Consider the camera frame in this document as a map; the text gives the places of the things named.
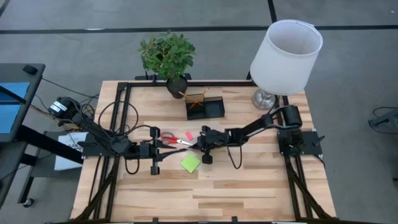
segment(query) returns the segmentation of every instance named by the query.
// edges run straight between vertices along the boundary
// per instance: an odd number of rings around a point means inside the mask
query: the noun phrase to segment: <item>table lamp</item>
[[[302,21],[273,23],[250,66],[259,90],[252,102],[260,110],[275,104],[275,95],[293,95],[304,90],[323,45],[319,31]]]

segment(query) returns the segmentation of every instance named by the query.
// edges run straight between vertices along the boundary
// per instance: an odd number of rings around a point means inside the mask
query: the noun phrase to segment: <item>green sticky note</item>
[[[189,173],[192,173],[200,164],[200,160],[192,153],[189,153],[186,158],[181,161],[181,166]]]

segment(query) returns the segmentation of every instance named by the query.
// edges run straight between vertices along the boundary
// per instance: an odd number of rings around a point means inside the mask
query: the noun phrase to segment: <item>silver lamp base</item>
[[[253,105],[259,110],[269,110],[275,104],[275,95],[262,89],[256,90],[252,98]]]

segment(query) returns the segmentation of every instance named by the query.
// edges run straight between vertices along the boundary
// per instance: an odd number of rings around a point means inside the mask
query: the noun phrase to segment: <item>wooden tabletop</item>
[[[117,81],[103,82],[96,117],[114,101],[117,84]],[[166,87],[134,87],[130,103],[138,110],[139,124],[157,126],[161,131],[170,131],[186,141],[185,132],[190,131],[195,138],[192,143],[195,143],[202,125],[223,131],[225,128],[243,127],[265,113],[257,110],[251,102],[257,87],[209,88],[206,97],[223,97],[224,118],[187,121],[184,99],[174,99]],[[204,90],[205,87],[188,87],[187,94],[202,93]],[[289,103],[298,106],[303,120],[302,129],[311,130],[313,123],[305,93],[290,96]],[[111,114],[112,107],[101,118],[105,128],[109,127]],[[132,126],[135,121],[135,112],[129,109],[126,124]],[[238,216],[239,221],[294,220],[284,159],[279,154],[276,132],[275,129],[266,130],[243,146],[243,164],[239,170],[232,166],[225,148],[213,150],[213,164],[200,164],[192,174],[180,163],[188,153],[201,158],[201,152],[183,152],[166,158],[159,163],[160,175],[150,175],[152,161],[148,159],[140,161],[136,175],[129,175],[122,158],[111,221],[149,222],[152,217],[159,217],[162,222],[230,221],[232,216]],[[150,139],[149,129],[137,129],[129,135],[129,139]],[[234,160],[239,162],[239,148],[231,148],[231,153]],[[84,161],[72,218],[87,206],[97,159],[92,157]],[[334,216],[335,209],[322,163],[314,156],[302,156],[302,160],[309,191],[324,210]],[[130,171],[136,169],[136,161],[128,161],[127,164]],[[299,190],[297,195],[301,214],[305,216]],[[107,194],[104,198],[100,217],[104,217]]]

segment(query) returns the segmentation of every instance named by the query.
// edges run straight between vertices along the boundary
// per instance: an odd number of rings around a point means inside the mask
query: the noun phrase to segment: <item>floor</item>
[[[268,26],[265,0],[6,0],[0,30]],[[278,19],[316,26],[398,25],[395,0],[274,0]],[[324,45],[306,87],[322,142],[326,173],[341,219],[398,223],[398,136],[368,126],[378,106],[398,106],[398,30],[322,30]],[[0,34],[0,62],[44,63],[44,77],[94,95],[103,80],[132,80],[144,70],[136,49],[152,33]],[[246,78],[265,31],[184,32],[197,49],[194,79]],[[83,96],[42,82],[37,94],[49,105],[57,96]],[[33,104],[41,107],[35,99]],[[24,124],[60,130],[29,111]],[[0,223],[66,220],[78,178],[35,180],[34,206],[16,204],[27,169],[14,180]]]

